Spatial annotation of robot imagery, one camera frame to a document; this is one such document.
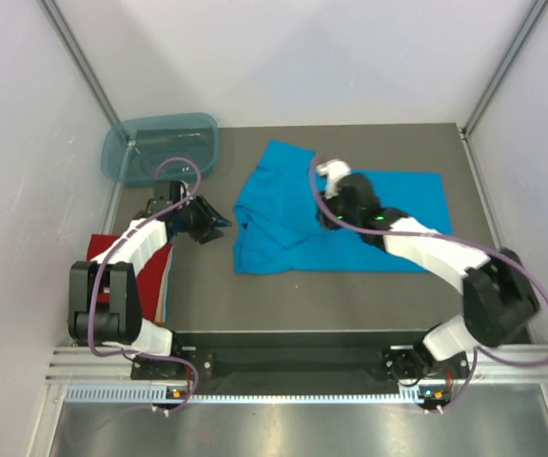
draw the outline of black metal base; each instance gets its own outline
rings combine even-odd
[[[398,392],[386,365],[391,347],[420,341],[423,331],[178,333],[180,356],[200,373],[197,393],[217,395],[356,395]],[[466,376],[466,359],[448,367]],[[443,379],[443,371],[429,374]],[[185,379],[177,364],[137,357],[135,380]]]

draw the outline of red cloth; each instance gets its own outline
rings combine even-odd
[[[118,237],[115,235],[92,235],[88,245],[86,260],[89,261],[108,249],[117,239]],[[152,322],[154,322],[156,317],[160,289],[163,286],[164,272],[171,249],[172,245],[167,243],[153,254],[137,277],[137,288],[139,289],[139,300],[141,301],[143,317]],[[101,293],[99,295],[99,302],[108,301],[108,293]]]

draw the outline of blue cloth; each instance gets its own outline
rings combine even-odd
[[[272,141],[234,207],[240,228],[237,273],[303,271],[421,272],[415,264],[368,246],[350,230],[325,231],[317,221],[308,169],[315,153]],[[402,209],[424,225],[451,234],[437,173],[364,171],[383,206]],[[319,178],[319,189],[325,180]]]

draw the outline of white wall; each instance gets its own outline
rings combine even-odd
[[[0,456],[22,455],[69,267],[98,230],[108,125],[35,0],[0,0]]]
[[[473,140],[506,244],[548,288],[548,11]]]
[[[122,118],[458,122],[531,0],[58,0]]]

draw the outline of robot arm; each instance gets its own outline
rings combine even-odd
[[[175,335],[143,319],[136,277],[148,260],[176,234],[187,232],[200,244],[223,236],[219,228],[231,223],[219,214],[202,195],[138,228],[145,220],[171,207],[187,195],[181,181],[158,181],[153,198],[130,222],[121,238],[125,243],[108,260],[99,285],[99,300],[94,319],[97,344],[170,355]],[[115,247],[89,262],[76,262],[69,273],[68,330],[72,338],[88,339],[88,309],[96,270]]]
[[[327,162],[317,172],[327,179],[322,198],[338,219],[362,229],[425,234],[361,234],[366,244],[416,263],[462,295],[462,314],[432,329],[414,345],[426,370],[477,346],[496,348],[508,343],[538,313],[538,300],[529,282],[502,261],[478,249],[433,238],[437,232],[409,214],[382,207],[367,178],[353,173],[342,161]],[[318,218],[325,229],[340,227],[320,211]],[[519,261],[509,249],[500,252]]]

